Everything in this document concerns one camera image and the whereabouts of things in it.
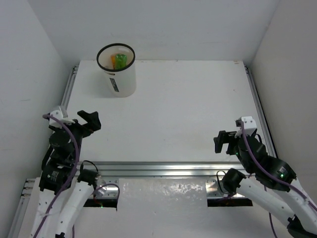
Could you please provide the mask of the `green crushed plastic bottle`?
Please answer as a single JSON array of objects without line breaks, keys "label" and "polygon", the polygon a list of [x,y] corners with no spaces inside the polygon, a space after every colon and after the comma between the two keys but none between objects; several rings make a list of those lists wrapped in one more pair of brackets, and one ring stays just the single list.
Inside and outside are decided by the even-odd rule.
[{"label": "green crushed plastic bottle", "polygon": [[114,69],[122,69],[127,65],[127,56],[124,54],[116,54],[114,57]]}]

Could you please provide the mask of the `orange juice bottle gold cap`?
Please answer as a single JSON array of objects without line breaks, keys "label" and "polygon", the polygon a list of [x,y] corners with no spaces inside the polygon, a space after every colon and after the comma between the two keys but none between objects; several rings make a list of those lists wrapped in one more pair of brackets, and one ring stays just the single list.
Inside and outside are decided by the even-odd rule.
[{"label": "orange juice bottle gold cap", "polygon": [[113,69],[115,69],[116,54],[112,54],[112,55],[110,56],[110,59],[111,59],[112,67],[113,67]]}]

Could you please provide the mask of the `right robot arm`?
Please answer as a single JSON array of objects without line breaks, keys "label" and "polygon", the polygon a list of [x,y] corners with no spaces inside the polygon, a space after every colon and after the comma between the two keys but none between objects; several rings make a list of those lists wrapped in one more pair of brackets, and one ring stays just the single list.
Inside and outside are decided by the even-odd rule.
[{"label": "right robot arm", "polygon": [[257,203],[285,225],[294,238],[317,236],[317,206],[304,192],[293,169],[267,153],[258,134],[237,136],[234,131],[222,130],[213,141],[216,153],[220,153],[223,145],[227,144],[226,153],[235,155],[247,173],[281,199],[256,188],[249,177],[234,168],[229,169],[218,182],[222,193],[229,196],[239,193]]}]

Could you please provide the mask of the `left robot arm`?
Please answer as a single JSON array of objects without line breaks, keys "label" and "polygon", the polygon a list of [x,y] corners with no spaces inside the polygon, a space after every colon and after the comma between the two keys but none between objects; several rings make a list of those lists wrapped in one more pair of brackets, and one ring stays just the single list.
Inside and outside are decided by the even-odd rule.
[{"label": "left robot arm", "polygon": [[82,140],[101,129],[98,112],[78,111],[85,123],[57,107],[43,118],[52,134],[42,160],[37,211],[31,238],[72,238],[74,224],[97,187],[98,171],[79,165]]}]

